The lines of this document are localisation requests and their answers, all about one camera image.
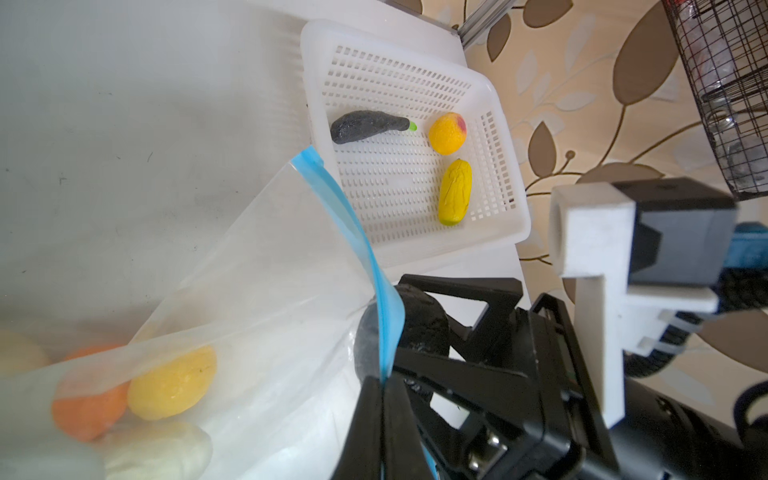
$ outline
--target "metal mesh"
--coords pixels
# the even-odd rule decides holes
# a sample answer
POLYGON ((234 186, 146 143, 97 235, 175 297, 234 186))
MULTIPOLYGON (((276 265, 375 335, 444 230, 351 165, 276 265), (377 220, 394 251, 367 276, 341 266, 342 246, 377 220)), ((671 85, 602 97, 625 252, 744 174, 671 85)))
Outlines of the metal mesh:
POLYGON ((768 195, 768 2, 664 0, 704 130, 740 200, 768 195))

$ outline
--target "toy fruit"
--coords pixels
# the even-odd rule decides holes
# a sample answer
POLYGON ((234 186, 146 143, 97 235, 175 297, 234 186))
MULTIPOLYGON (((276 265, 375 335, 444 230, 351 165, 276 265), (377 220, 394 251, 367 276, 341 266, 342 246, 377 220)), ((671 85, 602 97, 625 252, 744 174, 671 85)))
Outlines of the toy fruit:
POLYGON ((441 155, 450 155, 462 147, 467 139, 467 124, 461 115, 450 112, 429 128, 429 143, 441 155))
POLYGON ((345 144, 390 130, 415 131, 416 124, 405 117, 396 117, 381 111, 358 110, 331 124, 331 140, 337 144, 345 144))
MULTIPOLYGON (((116 349, 122 345, 99 345, 76 350, 63 361, 116 349)), ((90 442, 109 430, 123 416, 127 405, 128 384, 124 383, 100 395, 55 400, 51 414, 57 427, 73 439, 90 442)))
POLYGON ((144 420, 159 420, 194 406, 216 374, 216 352, 204 346, 131 380, 128 408, 144 420))
POLYGON ((445 171, 440 184, 440 204, 437 209, 440 223, 450 227, 462 221, 467 214, 471 192, 472 167, 459 158, 445 171))
POLYGON ((104 480, 197 480, 214 454, 210 436, 184 422, 144 423, 93 444, 104 480))
POLYGON ((43 349, 23 335, 0 330, 0 377, 29 372, 51 364, 43 349))

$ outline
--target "white plastic basket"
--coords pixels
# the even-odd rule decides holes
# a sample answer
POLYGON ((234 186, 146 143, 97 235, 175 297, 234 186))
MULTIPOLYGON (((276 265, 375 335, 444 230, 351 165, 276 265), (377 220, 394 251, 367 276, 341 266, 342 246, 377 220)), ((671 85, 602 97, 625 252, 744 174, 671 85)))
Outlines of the white plastic basket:
POLYGON ((327 20, 305 25, 301 54, 313 144, 383 267, 528 237, 531 219, 515 150, 485 76, 327 20), (364 109, 407 117, 418 130, 334 144, 330 124, 364 109), (443 157, 427 132, 449 111, 465 119, 467 140, 443 157), (465 219, 445 227, 437 217, 440 182, 457 158, 472 166, 472 195, 465 219))

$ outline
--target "yellow lemon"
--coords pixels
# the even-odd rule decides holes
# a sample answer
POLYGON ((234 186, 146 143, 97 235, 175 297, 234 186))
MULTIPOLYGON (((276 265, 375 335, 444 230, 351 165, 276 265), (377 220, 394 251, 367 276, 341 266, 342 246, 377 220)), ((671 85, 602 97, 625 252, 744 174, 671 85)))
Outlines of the yellow lemon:
POLYGON ((131 380, 128 408, 144 420, 177 415, 203 398, 215 374, 216 352, 204 346, 131 380))
POLYGON ((429 128, 429 143, 441 155, 450 155, 462 147, 467 139, 467 124, 461 115, 450 112, 429 128))
POLYGON ((472 167, 459 158, 453 162, 440 184, 440 204, 437 216, 440 223, 451 227, 462 221, 469 207, 472 192, 472 167))

